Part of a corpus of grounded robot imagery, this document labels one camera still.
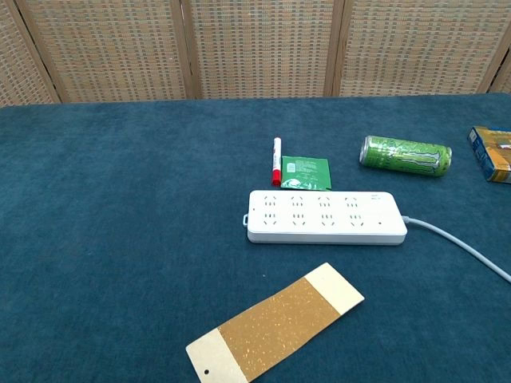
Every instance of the energy drink can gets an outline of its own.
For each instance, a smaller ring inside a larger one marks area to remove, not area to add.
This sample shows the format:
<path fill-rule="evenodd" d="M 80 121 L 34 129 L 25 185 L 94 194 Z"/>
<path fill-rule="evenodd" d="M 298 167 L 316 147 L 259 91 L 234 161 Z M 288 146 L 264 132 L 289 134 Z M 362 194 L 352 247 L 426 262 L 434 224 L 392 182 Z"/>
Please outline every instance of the energy drink can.
<path fill-rule="evenodd" d="M 367 136 L 360 150 L 360 164 L 372 168 L 443 176 L 452 158 L 449 147 L 395 138 Z"/>

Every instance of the green packet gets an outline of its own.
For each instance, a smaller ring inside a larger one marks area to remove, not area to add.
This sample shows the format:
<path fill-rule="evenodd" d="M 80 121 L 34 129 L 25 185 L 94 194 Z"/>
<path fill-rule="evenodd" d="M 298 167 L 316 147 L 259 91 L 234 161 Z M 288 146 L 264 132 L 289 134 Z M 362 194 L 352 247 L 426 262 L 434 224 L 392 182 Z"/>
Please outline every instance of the green packet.
<path fill-rule="evenodd" d="M 286 189 L 331 190 L 330 169 L 324 158 L 282 156 L 282 183 Z"/>

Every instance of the white cable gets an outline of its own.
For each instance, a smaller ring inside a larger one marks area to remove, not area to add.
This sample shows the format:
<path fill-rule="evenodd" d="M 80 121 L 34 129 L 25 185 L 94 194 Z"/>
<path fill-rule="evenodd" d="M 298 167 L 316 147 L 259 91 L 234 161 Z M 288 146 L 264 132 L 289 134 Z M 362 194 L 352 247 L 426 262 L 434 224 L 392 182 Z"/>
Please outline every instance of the white cable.
<path fill-rule="evenodd" d="M 493 263 L 492 261 L 487 259 L 479 251 L 477 251 L 473 247 L 470 247 L 469 245 L 467 245 L 466 243 L 464 243 L 460 239 L 456 238 L 454 235 L 451 235 L 447 231 L 443 231 L 442 229 L 440 229 L 440 228 L 438 228 L 438 227 L 436 227 L 436 226 L 434 226 L 434 225 L 432 225 L 430 223 L 421 221 L 420 219 L 413 219 L 413 218 L 410 218 L 410 217 L 407 217 L 406 215 L 404 215 L 402 217 L 402 220 L 404 221 L 404 223 L 413 223 L 415 225 L 425 227 L 426 229 L 430 229 L 431 231 L 434 231 L 435 233 L 438 233 L 439 235 L 442 235 L 442 236 L 446 237 L 449 241 L 452 241 L 452 242 L 456 243 L 462 249 L 467 250 L 471 255 L 473 255 L 474 257 L 479 259 L 487 267 L 489 267 L 490 269 L 495 271 L 497 274 L 499 274 L 503 279 L 505 279 L 506 281 L 511 283 L 511 275 L 509 275 L 508 273 L 503 271 L 499 266 L 497 266 L 495 263 Z"/>

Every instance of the white power strip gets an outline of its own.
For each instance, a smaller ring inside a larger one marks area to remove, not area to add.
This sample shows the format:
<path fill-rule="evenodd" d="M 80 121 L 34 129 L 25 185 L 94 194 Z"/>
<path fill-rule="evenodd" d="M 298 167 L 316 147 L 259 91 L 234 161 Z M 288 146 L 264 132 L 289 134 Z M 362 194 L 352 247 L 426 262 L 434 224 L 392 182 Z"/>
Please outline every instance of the white power strip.
<path fill-rule="evenodd" d="M 244 226 L 254 243 L 398 245 L 406 237 L 394 197 L 385 192 L 256 190 Z"/>

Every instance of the cardboard strip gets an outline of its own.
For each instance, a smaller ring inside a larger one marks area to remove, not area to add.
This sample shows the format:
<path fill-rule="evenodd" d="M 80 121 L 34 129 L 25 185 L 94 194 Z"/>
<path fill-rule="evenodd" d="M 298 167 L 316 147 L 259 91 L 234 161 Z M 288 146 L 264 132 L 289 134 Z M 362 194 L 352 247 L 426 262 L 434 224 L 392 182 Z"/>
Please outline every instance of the cardboard strip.
<path fill-rule="evenodd" d="M 202 383 L 249 382 L 364 297 L 328 263 L 186 347 Z"/>

